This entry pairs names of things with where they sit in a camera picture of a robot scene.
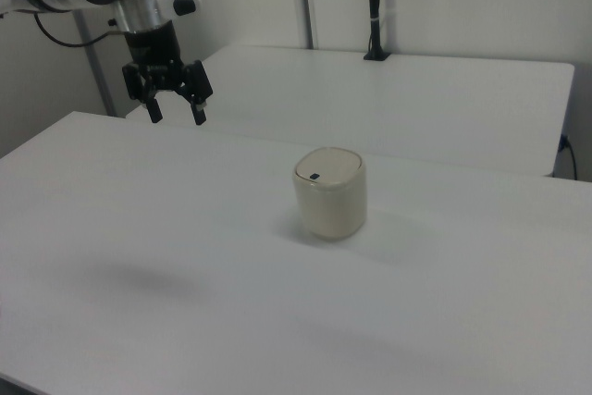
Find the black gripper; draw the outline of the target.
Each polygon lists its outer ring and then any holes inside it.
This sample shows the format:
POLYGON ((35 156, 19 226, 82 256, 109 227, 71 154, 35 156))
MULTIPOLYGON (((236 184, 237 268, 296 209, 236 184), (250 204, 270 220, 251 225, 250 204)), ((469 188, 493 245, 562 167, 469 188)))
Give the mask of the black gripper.
POLYGON ((122 68, 129 98, 143 104, 151 121, 158 123, 163 116, 155 98, 157 90, 179 88, 178 94, 190 104, 195 124, 203 125, 207 120, 204 109, 213 89, 202 61, 184 66, 172 22, 124 36, 132 58, 122 68))

